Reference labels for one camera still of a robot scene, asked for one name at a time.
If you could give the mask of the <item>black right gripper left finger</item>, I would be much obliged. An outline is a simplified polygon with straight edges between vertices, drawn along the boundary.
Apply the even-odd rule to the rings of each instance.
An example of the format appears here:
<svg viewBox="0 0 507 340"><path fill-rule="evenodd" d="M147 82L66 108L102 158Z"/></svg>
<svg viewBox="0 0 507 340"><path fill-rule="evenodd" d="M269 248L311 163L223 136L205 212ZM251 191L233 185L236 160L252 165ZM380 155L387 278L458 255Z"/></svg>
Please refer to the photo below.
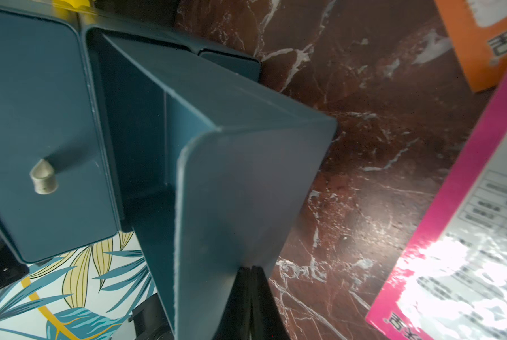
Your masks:
<svg viewBox="0 0 507 340"><path fill-rule="evenodd" d="M238 270L214 340L249 339L252 308L250 278L250 268Z"/></svg>

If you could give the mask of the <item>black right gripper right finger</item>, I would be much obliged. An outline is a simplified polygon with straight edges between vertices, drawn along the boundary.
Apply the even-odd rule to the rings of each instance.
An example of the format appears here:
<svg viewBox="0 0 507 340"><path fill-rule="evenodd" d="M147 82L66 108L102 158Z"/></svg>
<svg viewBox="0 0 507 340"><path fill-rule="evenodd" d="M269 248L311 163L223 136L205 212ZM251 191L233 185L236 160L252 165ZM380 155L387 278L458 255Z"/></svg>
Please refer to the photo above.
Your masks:
<svg viewBox="0 0 507 340"><path fill-rule="evenodd" d="M261 267L251 271L251 339L290 340L280 316L268 279Z"/></svg>

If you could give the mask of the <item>teal drawer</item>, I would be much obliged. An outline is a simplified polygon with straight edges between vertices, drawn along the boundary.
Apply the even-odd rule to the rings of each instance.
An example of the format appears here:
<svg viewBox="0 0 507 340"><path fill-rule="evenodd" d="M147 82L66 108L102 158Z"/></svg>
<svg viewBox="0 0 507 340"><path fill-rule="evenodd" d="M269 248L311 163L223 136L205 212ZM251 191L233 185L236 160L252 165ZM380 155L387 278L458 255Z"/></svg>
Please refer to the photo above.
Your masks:
<svg viewBox="0 0 507 340"><path fill-rule="evenodd" d="M34 191L41 160L58 189ZM25 263L116 234L117 215L78 31L0 8L0 233Z"/></svg>
<svg viewBox="0 0 507 340"><path fill-rule="evenodd" d="M219 66L111 43L208 124L181 148L174 185L127 214L176 339L212 339L241 267L270 273L336 120Z"/></svg>

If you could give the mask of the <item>pink seed bag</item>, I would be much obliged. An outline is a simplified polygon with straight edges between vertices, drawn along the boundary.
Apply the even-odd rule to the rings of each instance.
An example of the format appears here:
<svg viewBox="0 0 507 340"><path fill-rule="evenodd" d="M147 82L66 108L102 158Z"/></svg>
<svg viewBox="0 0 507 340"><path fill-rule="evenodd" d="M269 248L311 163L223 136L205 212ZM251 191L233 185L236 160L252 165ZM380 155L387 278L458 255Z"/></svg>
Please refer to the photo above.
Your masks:
<svg viewBox="0 0 507 340"><path fill-rule="evenodd" d="M507 339L507 73L366 321L389 339Z"/></svg>

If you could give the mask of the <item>orange seed bag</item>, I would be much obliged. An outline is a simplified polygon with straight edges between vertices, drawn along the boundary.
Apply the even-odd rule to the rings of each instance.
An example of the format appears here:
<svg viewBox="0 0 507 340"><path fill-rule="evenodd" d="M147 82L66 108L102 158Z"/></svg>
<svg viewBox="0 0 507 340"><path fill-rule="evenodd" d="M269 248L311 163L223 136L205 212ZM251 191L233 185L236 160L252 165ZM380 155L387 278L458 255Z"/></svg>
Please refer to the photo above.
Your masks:
<svg viewBox="0 0 507 340"><path fill-rule="evenodd" d="M473 92L496 86L507 70L507 0L436 0Z"/></svg>

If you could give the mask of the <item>teal top drawer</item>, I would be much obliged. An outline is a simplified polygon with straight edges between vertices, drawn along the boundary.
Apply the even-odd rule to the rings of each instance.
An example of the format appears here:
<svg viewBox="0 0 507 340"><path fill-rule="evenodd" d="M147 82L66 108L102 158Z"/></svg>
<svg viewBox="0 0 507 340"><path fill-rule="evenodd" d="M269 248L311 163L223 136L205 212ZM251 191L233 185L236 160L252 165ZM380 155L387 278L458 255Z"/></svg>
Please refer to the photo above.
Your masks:
<svg viewBox="0 0 507 340"><path fill-rule="evenodd" d="M41 160L58 189L34 191ZM117 215L78 31L0 8L0 233L25 263L116 234Z"/></svg>

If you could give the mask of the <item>teal drawer cabinet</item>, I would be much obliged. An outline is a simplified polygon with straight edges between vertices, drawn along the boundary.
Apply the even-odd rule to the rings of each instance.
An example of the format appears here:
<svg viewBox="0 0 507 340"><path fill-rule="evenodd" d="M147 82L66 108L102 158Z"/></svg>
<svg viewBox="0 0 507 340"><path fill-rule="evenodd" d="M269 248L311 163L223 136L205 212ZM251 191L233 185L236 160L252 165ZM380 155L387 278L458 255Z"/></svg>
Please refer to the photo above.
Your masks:
<svg viewBox="0 0 507 340"><path fill-rule="evenodd" d="M56 7L52 1L0 1L0 8L54 16L77 29L108 163L117 232L128 229L127 214L135 201L174 185L181 148L208 124L189 113L111 40L177 52L201 65L228 69L240 79L258 81L261 74L260 62L242 52L171 28L130 24L93 8L73 10Z"/></svg>

